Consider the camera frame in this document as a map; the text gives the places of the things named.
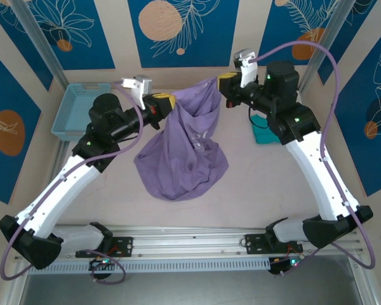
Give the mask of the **purple t-shirt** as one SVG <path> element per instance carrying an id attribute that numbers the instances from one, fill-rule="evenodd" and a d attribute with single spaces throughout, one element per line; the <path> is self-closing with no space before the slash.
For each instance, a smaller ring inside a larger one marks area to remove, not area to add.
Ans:
<path id="1" fill-rule="evenodd" d="M 162 132 L 136 155 L 134 164 L 149 194 L 166 201 L 202 196 L 227 171 L 229 164 L 212 140 L 222 95 L 216 78 L 174 93 L 176 104 Z"/>

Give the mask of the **folded teal t-shirt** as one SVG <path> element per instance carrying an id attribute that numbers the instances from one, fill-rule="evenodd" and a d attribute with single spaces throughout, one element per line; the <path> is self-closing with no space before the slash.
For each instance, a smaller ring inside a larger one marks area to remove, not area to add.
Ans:
<path id="1" fill-rule="evenodd" d="M 279 138 L 269 129 L 265 118 L 254 115 L 250 119 L 253 135 L 257 144 L 280 143 Z"/>

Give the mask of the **light blue perforated plastic basket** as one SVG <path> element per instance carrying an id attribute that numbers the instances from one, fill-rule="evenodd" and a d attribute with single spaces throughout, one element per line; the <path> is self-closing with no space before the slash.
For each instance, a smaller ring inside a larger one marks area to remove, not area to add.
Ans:
<path id="1" fill-rule="evenodd" d="M 51 128 L 52 134 L 61 141 L 78 141 L 91 121 L 88 112 L 94 100 L 110 91 L 110 83 L 70 83 Z"/>

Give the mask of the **small electronics board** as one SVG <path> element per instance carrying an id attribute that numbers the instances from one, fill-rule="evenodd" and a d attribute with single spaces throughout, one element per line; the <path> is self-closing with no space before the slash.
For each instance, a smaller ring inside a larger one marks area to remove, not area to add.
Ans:
<path id="1" fill-rule="evenodd" d="M 283 276 L 289 270 L 297 267 L 301 262 L 298 257 L 277 257 L 270 258 L 270 270 L 269 273 L 274 276 Z"/>
<path id="2" fill-rule="evenodd" d="M 89 262 L 90 271 L 112 271 L 114 269 L 114 263 L 109 259 L 94 258 Z"/>

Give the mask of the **aluminium table side rail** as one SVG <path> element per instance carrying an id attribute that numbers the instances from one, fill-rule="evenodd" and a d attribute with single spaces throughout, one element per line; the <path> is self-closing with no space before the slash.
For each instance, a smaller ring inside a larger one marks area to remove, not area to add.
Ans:
<path id="1" fill-rule="evenodd" d="M 69 141 L 60 141 L 58 143 L 58 148 L 55 151 L 55 159 L 53 160 L 51 172 L 50 172 L 50 180 L 55 178 L 55 176 L 62 169 L 65 155 L 67 154 L 67 149 L 69 146 Z"/>

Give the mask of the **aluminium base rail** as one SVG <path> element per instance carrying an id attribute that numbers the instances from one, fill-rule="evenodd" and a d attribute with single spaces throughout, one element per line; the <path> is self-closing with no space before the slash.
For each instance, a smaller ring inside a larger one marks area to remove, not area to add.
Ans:
<path id="1" fill-rule="evenodd" d="M 287 253 L 249 254 L 245 242 L 248 234 L 263 234 L 263 229 L 212 228 L 212 227 L 145 227 L 107 226 L 113 237 L 133 238 L 132 259 L 205 259 L 235 257 L 240 255 L 281 256 L 308 254 L 314 246 L 300 241 Z M 44 269 L 58 258 L 67 256 L 94 258 L 95 249 L 101 244 L 104 234 L 94 225 L 55 226 L 47 237 L 36 237 L 32 231 L 23 230 L 13 248 L 36 269 Z"/>

